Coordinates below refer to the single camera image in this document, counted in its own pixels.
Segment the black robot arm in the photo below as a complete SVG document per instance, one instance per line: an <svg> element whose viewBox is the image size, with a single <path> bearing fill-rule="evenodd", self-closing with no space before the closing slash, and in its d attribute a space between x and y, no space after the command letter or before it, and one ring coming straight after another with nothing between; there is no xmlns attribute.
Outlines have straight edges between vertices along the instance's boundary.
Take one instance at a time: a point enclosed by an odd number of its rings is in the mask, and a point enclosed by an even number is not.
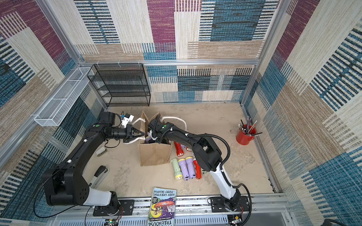
<svg viewBox="0 0 362 226"><path fill-rule="evenodd" d="M158 143L163 140L175 141L192 149L198 165L209 171L216 181L221 196L224 199L224 207L229 211L235 211L239 206L240 192L239 186L234 186L223 168L224 162L230 155L230 147L227 142L212 134L196 135L184 131L172 123L161 123L157 118L152 120L148 125L148 131ZM224 142L228 149L227 157L222 160L221 151L216 145L213 138L217 138Z"/></svg>
<svg viewBox="0 0 362 226"><path fill-rule="evenodd" d="M91 189L83 178L83 170L96 149L108 139L122 139L129 142L144 133L127 124L125 128L113 127L115 114L102 112L100 120L89 126L74 150L54 169L46 170L42 179L48 205L108 205L112 200L94 202L91 197L115 197L115 192L102 192Z"/></svg>

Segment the vent grille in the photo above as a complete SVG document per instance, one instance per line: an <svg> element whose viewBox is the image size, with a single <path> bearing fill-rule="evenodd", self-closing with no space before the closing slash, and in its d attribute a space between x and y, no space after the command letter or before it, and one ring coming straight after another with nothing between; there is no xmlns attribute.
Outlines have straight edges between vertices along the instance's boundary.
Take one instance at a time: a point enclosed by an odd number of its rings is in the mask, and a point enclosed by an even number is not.
<svg viewBox="0 0 362 226"><path fill-rule="evenodd" d="M176 216L175 226L183 225L220 225L227 224L227 216L210 214L209 216ZM147 217L122 218L119 226L145 226Z"/></svg>
<svg viewBox="0 0 362 226"><path fill-rule="evenodd" d="M86 220L87 226L103 226L105 219ZM80 220L61 220L59 226L84 226L84 219Z"/></svg>

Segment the red flashlight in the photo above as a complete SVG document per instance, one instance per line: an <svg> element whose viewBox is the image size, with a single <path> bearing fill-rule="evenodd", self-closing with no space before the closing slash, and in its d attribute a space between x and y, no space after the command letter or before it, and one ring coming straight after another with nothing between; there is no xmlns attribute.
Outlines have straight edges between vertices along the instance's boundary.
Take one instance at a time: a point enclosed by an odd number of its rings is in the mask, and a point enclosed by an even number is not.
<svg viewBox="0 0 362 226"><path fill-rule="evenodd" d="M196 178L201 179L201 167L197 164L196 159L194 158L194 164L196 169Z"/></svg>
<svg viewBox="0 0 362 226"><path fill-rule="evenodd" d="M175 146L176 146L176 154L177 156L183 156L184 155L184 151L181 148L181 144L175 142Z"/></svg>

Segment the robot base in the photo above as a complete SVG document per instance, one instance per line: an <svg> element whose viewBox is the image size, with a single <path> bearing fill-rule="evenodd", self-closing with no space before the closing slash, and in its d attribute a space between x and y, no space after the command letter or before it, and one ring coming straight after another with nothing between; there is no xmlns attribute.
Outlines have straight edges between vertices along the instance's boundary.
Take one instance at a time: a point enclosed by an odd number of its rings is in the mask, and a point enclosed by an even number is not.
<svg viewBox="0 0 362 226"><path fill-rule="evenodd" d="M123 207L123 216L132 215L133 204L134 200L118 201L117 194L115 192L112 192L110 204L107 206L96 206L93 212L93 216L118 216L121 207Z"/></svg>
<svg viewBox="0 0 362 226"><path fill-rule="evenodd" d="M209 199L210 204L211 204L211 209L212 209L213 213L228 212L228 210L225 209L224 199L225 198L222 197L222 196L211 197ZM249 201L248 201L247 196L241 196L240 197L239 206L242 206L244 208L244 212L248 212L250 210L250 205L249 205ZM235 212L241 212L241 208L237 207Z"/></svg>

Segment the book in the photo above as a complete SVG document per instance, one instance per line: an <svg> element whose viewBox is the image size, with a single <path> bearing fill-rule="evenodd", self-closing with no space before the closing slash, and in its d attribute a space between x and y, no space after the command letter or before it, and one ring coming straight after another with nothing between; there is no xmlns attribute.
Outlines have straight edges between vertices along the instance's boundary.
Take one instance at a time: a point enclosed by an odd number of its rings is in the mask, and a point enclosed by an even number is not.
<svg viewBox="0 0 362 226"><path fill-rule="evenodd" d="M173 226L175 222L176 190L154 188L147 226Z"/></svg>

